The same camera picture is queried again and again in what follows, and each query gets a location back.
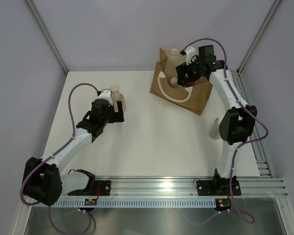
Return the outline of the olive bottle white cap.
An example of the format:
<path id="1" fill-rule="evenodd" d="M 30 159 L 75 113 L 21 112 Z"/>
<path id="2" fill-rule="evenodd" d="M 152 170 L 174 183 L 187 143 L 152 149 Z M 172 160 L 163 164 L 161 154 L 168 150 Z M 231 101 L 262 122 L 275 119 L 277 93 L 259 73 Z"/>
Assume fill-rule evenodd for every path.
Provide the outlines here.
<path id="1" fill-rule="evenodd" d="M 209 137 L 213 140 L 219 140 L 220 137 L 220 131 L 219 131 L 219 125 L 220 125 L 220 118 L 216 118 L 213 122 L 213 124 L 211 125 L 210 129 L 209 129 Z"/>
<path id="2" fill-rule="evenodd" d="M 177 78 L 176 78 L 176 77 L 173 77 L 173 78 L 170 80 L 170 84 L 171 84 L 171 86 L 176 86 L 176 85 L 177 85 Z"/>

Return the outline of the beige pump soap bottle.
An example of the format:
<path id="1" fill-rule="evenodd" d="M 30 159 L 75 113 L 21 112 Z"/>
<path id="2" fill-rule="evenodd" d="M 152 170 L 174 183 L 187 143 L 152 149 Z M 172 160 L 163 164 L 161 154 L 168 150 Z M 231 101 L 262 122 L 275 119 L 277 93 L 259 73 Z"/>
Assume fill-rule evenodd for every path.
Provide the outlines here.
<path id="1" fill-rule="evenodd" d="M 111 92 L 112 92 L 112 100 L 113 100 L 113 105 L 114 105 L 114 110 L 115 112 L 118 112 L 118 105 L 117 102 L 120 101 L 122 103 L 122 110 L 123 113 L 126 111 L 126 104 L 125 104 L 125 99 L 123 94 L 120 92 L 120 87 L 118 84 L 112 84 L 110 86 Z"/>

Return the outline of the green dish soap bottle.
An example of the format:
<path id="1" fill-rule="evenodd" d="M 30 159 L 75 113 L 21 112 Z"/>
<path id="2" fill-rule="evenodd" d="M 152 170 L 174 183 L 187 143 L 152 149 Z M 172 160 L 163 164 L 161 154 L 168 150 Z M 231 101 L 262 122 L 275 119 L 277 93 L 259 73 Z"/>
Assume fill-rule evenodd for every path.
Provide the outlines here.
<path id="1" fill-rule="evenodd" d="M 192 87 L 193 85 L 194 85 L 193 82 L 187 82 L 186 84 L 187 87 Z"/>

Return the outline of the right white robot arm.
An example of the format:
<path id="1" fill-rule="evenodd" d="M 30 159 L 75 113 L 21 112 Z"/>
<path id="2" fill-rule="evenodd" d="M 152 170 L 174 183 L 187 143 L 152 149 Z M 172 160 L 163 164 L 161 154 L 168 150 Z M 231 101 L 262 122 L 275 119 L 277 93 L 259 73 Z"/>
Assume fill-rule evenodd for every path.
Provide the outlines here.
<path id="1" fill-rule="evenodd" d="M 257 108 L 248 105 L 239 94 L 225 61 L 216 59 L 212 45 L 198 49 L 187 47 L 181 54 L 186 61 L 176 67 L 178 85 L 185 86 L 206 77 L 225 109 L 218 127 L 223 140 L 220 163 L 211 180 L 197 180 L 197 192 L 200 196 L 241 195 L 236 177 L 238 151 L 253 133 Z"/>

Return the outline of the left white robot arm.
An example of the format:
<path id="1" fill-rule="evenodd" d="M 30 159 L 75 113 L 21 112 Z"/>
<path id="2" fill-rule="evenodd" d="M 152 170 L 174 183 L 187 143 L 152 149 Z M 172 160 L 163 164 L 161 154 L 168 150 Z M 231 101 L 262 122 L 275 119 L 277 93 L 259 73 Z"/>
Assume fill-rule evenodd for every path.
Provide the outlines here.
<path id="1" fill-rule="evenodd" d="M 66 142 L 40 158 L 31 157 L 25 164 L 20 199 L 25 205 L 28 196 L 52 206 L 62 195 L 99 196 L 101 183 L 96 182 L 95 174 L 83 169 L 62 174 L 68 163 L 83 149 L 92 144 L 102 133 L 107 124 L 124 122 L 123 103 L 116 104 L 103 98 L 92 102 L 91 109 L 76 125 L 74 133 Z"/>

